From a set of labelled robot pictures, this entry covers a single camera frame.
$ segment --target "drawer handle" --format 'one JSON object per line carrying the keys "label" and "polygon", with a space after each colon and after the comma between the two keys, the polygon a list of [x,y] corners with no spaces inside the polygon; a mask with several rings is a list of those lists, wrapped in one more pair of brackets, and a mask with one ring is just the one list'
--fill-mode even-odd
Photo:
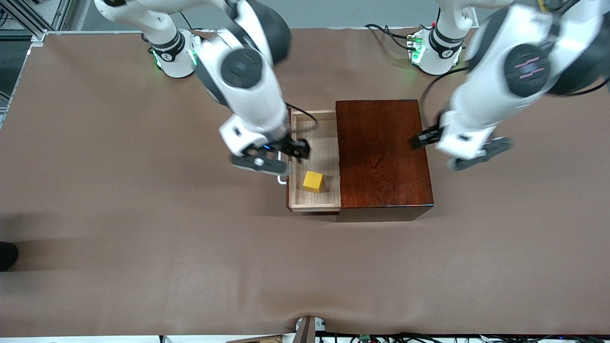
{"label": "drawer handle", "polygon": [[[278,159],[282,160],[282,153],[278,151]],[[282,181],[282,177],[278,175],[278,183],[282,186],[286,186],[286,181]]]}

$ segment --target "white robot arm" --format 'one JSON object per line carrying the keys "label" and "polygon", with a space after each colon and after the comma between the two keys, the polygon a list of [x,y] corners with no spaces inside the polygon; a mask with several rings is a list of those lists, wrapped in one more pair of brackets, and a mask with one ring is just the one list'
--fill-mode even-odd
{"label": "white robot arm", "polygon": [[565,13],[513,5],[492,15],[470,43],[467,80],[414,146],[438,142],[439,151],[454,156],[454,170],[510,149],[507,137],[488,141],[499,123],[546,93],[574,94],[610,70],[607,4],[569,0]]}
{"label": "white robot arm", "polygon": [[[282,152],[309,157],[306,140],[290,138],[288,110],[273,66],[284,60],[292,35],[277,12],[256,0],[95,0],[107,19],[137,27],[169,76],[195,73],[210,96],[231,109],[220,135],[236,167],[286,175]],[[200,4],[221,7],[233,20],[210,40],[178,30],[167,13]]]}
{"label": "white robot arm", "polygon": [[431,75],[445,74],[455,65],[462,43],[474,23],[469,7],[499,9],[513,0],[436,0],[439,17],[433,27],[422,26],[408,46],[411,63]]}

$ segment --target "brown table surface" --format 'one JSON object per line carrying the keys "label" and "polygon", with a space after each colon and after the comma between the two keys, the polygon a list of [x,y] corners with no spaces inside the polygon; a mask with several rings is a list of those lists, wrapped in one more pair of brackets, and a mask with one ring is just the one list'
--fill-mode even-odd
{"label": "brown table surface", "polygon": [[[417,97],[387,37],[294,30],[287,101]],[[463,80],[429,97],[432,118]],[[50,35],[0,130],[0,334],[608,333],[610,96],[545,98],[500,125],[515,148],[455,173],[428,148],[436,206],[414,222],[285,208],[228,161],[229,111],[156,70],[139,35]]]}

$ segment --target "dark wood box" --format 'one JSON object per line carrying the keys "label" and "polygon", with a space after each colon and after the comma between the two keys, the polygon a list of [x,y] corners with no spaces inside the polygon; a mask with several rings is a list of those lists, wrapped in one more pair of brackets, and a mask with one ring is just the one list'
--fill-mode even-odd
{"label": "dark wood box", "polygon": [[[320,129],[308,139],[309,160],[291,161],[287,207],[338,212],[338,222],[413,220],[434,206],[425,149],[410,138],[422,130],[417,100],[338,101],[336,112],[316,111]],[[294,128],[311,125],[291,113]],[[307,170],[325,175],[323,193],[301,189]]]}

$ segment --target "cable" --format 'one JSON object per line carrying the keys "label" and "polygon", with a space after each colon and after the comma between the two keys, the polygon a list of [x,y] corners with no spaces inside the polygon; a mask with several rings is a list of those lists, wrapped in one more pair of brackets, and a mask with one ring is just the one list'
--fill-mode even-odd
{"label": "cable", "polygon": [[399,42],[398,42],[398,40],[396,40],[396,38],[394,38],[394,34],[393,34],[391,31],[390,31],[390,28],[389,28],[389,27],[387,27],[387,25],[386,25],[385,29],[386,29],[388,32],[390,32],[390,38],[391,38],[391,39],[394,41],[394,43],[396,43],[396,45],[398,45],[398,46],[400,46],[401,48],[406,49],[406,50],[408,50],[408,51],[415,51],[415,48],[411,48],[410,46],[404,46],[404,45],[402,45],[401,43],[399,43]]}
{"label": "cable", "polygon": [[439,76],[438,78],[435,78],[434,80],[432,80],[432,82],[430,82],[426,88],[423,90],[422,95],[420,96],[420,114],[422,116],[422,122],[424,124],[424,126],[426,128],[430,127],[430,125],[428,124],[428,119],[426,118],[426,113],[425,113],[425,107],[426,107],[426,98],[428,97],[428,93],[430,93],[430,90],[432,89],[432,86],[434,86],[434,84],[436,82],[438,82],[439,80],[441,80],[442,78],[444,78],[445,76],[451,75],[451,74],[455,74],[455,73],[459,73],[460,71],[467,71],[468,67],[462,67],[462,68],[458,68],[458,69],[454,69],[454,70],[450,70],[447,73]]}
{"label": "cable", "polygon": [[290,107],[291,109],[295,109],[295,110],[297,110],[297,111],[299,111],[299,112],[302,112],[304,115],[308,116],[309,118],[313,119],[313,121],[314,121],[314,125],[313,125],[313,126],[311,126],[310,128],[305,128],[305,129],[300,129],[300,130],[291,130],[291,133],[294,133],[294,134],[302,134],[302,133],[305,133],[305,132],[312,132],[312,131],[317,130],[317,129],[320,127],[320,122],[319,122],[319,121],[318,121],[318,119],[317,119],[316,117],[314,117],[314,116],[313,116],[311,113],[309,113],[309,112],[307,112],[307,111],[305,111],[305,110],[302,110],[302,109],[300,109],[300,108],[298,108],[298,107],[296,107],[296,106],[294,106],[294,105],[291,105],[291,104],[289,104],[289,103],[286,103],[286,106]]}
{"label": "cable", "polygon": [[436,339],[434,339],[426,334],[421,334],[421,333],[407,333],[407,334],[411,335],[411,336],[427,339],[429,341],[433,341],[434,343],[441,343],[440,341],[437,341]]}
{"label": "cable", "polygon": [[396,37],[396,38],[407,39],[407,36],[403,36],[403,35],[399,35],[399,34],[394,34],[394,33],[390,32],[390,30],[386,30],[384,27],[381,27],[381,26],[379,26],[377,24],[366,24],[364,27],[368,27],[369,29],[371,27],[374,27],[374,28],[378,29],[379,31],[385,33],[386,35],[391,35],[391,36]]}
{"label": "cable", "polygon": [[184,15],[184,13],[182,13],[182,11],[180,11],[180,15],[181,15],[181,16],[184,18],[184,21],[186,21],[186,22],[187,22],[188,29],[189,29],[189,30],[192,30],[192,29],[193,29],[193,27],[190,25],[190,23],[188,22],[187,17]]}
{"label": "cable", "polygon": [[2,27],[7,20],[9,20],[9,13],[4,11],[4,9],[0,9],[0,27]]}
{"label": "cable", "polygon": [[399,35],[399,34],[395,34],[392,31],[390,31],[390,27],[388,27],[388,25],[381,27],[377,24],[366,24],[364,27],[368,27],[369,29],[371,27],[374,27],[376,29],[378,29],[379,31],[385,33],[386,35],[389,35],[390,38],[392,38],[392,40],[394,41],[394,43],[396,43],[396,45],[400,46],[403,49],[406,49],[408,51],[415,51],[415,48],[411,48],[410,46],[404,46],[401,43],[398,42],[398,40],[396,40],[396,38],[400,38],[400,39],[407,39],[407,36],[403,36],[403,35]]}
{"label": "cable", "polygon": [[566,96],[578,96],[578,95],[585,95],[585,94],[589,94],[589,93],[592,93],[592,92],[594,92],[594,91],[596,91],[596,90],[598,90],[598,89],[600,89],[600,88],[604,87],[605,85],[607,85],[607,84],[608,84],[608,82],[610,82],[610,78],[605,79],[605,80],[604,80],[604,82],[602,82],[601,84],[596,85],[596,86],[595,86],[595,87],[593,87],[593,88],[590,88],[590,89],[587,89],[587,90],[582,90],[582,91],[580,91],[580,92],[576,92],[576,93],[570,93],[570,94],[566,94],[566,95],[563,95],[563,97],[566,97]]}

